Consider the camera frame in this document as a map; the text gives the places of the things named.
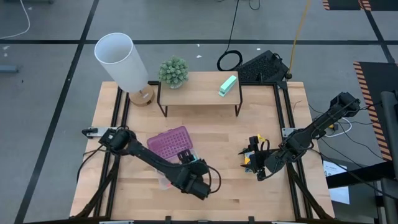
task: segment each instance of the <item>succulent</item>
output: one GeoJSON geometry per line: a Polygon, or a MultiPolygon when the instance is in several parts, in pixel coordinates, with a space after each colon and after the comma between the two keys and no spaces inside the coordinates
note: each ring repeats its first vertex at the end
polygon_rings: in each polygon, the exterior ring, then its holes
{"type": "Polygon", "coordinates": [[[171,88],[178,88],[188,80],[187,62],[173,56],[160,65],[159,81],[166,82],[171,88]]]}

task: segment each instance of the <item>white lamp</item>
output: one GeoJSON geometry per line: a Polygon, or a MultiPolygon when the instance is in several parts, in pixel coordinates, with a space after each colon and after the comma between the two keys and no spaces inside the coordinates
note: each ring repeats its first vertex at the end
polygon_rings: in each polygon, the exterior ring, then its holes
{"type": "Polygon", "coordinates": [[[122,33],[112,33],[95,45],[94,54],[119,87],[128,92],[137,106],[145,106],[154,99],[148,82],[148,72],[131,38],[122,33]]]}

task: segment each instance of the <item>purple plastic basket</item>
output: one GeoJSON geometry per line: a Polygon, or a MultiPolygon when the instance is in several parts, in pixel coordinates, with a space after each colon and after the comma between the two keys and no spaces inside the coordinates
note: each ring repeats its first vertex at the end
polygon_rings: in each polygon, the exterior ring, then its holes
{"type": "Polygon", "coordinates": [[[192,141],[185,126],[168,130],[147,140],[148,149],[163,159],[170,159],[179,152],[192,149],[192,141]]]}

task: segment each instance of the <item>wooden tabletop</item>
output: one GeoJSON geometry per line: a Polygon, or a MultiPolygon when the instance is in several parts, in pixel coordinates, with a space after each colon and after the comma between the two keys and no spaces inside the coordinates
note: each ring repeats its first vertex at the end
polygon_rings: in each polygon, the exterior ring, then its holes
{"type": "Polygon", "coordinates": [[[160,104],[164,106],[238,105],[241,102],[239,79],[224,97],[218,94],[220,86],[231,75],[237,78],[238,72],[189,72],[189,80],[174,90],[166,83],[162,83],[160,104]]]}
{"type": "MultiPolygon", "coordinates": [[[[303,83],[288,82],[289,96],[294,109],[297,127],[306,127],[312,119],[308,109],[303,83]]],[[[104,82],[99,93],[93,126],[109,126],[111,122],[117,86],[104,82]]],[[[282,138],[271,86],[242,86],[243,105],[239,117],[230,105],[173,106],[165,118],[156,103],[145,107],[130,104],[127,125],[146,146],[148,138],[179,126],[190,133],[196,153],[218,169],[222,176],[219,192],[204,201],[195,196],[181,194],[174,187],[160,190],[154,169],[136,157],[124,156],[118,175],[112,219],[115,220],[236,220],[246,221],[254,216],[256,221],[294,220],[292,199],[286,168],[263,182],[256,175],[245,173],[239,165],[238,155],[248,145],[248,138],[261,134],[276,148],[282,138]]],[[[119,123],[123,106],[120,107],[119,123]]],[[[285,123],[287,114],[284,110],[285,123]]],[[[98,147],[98,138],[89,139],[87,151],[98,147]]],[[[93,156],[83,167],[76,188],[71,215],[77,214],[98,188],[102,152],[93,156]]],[[[328,186],[323,174],[322,161],[318,154],[308,151],[303,156],[303,166],[308,189],[325,211],[334,216],[328,186]]],[[[212,175],[218,183],[217,175],[212,175]]],[[[302,216],[305,210],[302,194],[297,188],[302,216]]],[[[105,193],[101,214],[104,214],[108,193],[105,193]]]]}

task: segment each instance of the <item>wooden lamp base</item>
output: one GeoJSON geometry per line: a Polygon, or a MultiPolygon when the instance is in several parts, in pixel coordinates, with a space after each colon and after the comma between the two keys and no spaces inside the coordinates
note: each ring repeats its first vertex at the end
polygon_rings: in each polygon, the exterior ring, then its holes
{"type": "Polygon", "coordinates": [[[150,85],[147,85],[143,90],[137,93],[130,93],[129,97],[134,105],[146,106],[154,100],[155,93],[154,89],[150,85]]]}

